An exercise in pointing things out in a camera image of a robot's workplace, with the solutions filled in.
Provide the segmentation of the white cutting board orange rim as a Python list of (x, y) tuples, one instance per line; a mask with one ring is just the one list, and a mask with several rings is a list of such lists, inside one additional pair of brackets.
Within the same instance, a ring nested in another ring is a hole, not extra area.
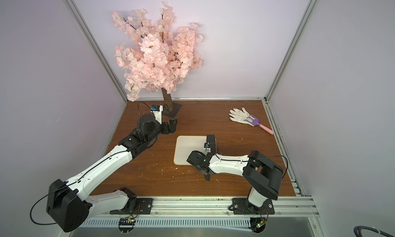
[(202, 152), (207, 154), (204, 144), (206, 143), (206, 136), (179, 136), (175, 145), (173, 162), (178, 166), (190, 166), (187, 158), (192, 151)]

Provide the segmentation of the black kitchen knife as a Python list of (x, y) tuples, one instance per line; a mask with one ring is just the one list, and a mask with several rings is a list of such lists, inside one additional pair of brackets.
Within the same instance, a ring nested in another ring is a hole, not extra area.
[(211, 146), (211, 153), (217, 153), (217, 145), (216, 145), (216, 137), (215, 135), (207, 135), (206, 142), (210, 143)]

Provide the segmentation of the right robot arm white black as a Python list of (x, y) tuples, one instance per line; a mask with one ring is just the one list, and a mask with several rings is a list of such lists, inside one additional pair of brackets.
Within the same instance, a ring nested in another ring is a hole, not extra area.
[(243, 156), (192, 151), (186, 161), (207, 181), (212, 175), (222, 173), (244, 177), (252, 187), (247, 204), (255, 207), (263, 207), (268, 200), (278, 200), (281, 182), (288, 171), (288, 162), (283, 168), (271, 157), (255, 150)]

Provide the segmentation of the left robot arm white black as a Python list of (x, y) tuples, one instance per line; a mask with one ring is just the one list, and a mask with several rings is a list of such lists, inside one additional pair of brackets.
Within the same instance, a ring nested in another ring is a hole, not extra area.
[(157, 116), (147, 114), (137, 121), (137, 127), (118, 145), (81, 173), (66, 181), (54, 181), (48, 189), (46, 212), (64, 232), (72, 232), (87, 219), (105, 212), (134, 213), (137, 196), (128, 188), (111, 193), (91, 195), (110, 175), (150, 149), (159, 135), (176, 132), (178, 121), (159, 122)]

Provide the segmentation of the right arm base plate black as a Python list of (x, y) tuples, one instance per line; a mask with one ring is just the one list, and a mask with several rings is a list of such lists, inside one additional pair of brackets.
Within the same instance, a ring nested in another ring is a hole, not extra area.
[(253, 205), (245, 197), (237, 197), (232, 199), (232, 204), (228, 206), (228, 210), (234, 214), (249, 214), (249, 215), (274, 215), (274, 205), (271, 199), (265, 199), (263, 205), (258, 207)]

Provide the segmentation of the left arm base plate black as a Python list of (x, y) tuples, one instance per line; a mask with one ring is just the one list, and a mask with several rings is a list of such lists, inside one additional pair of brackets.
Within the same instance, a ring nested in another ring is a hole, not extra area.
[(110, 214), (128, 214), (128, 215), (149, 215), (153, 206), (153, 198), (132, 198), (129, 199), (124, 208), (112, 210)]

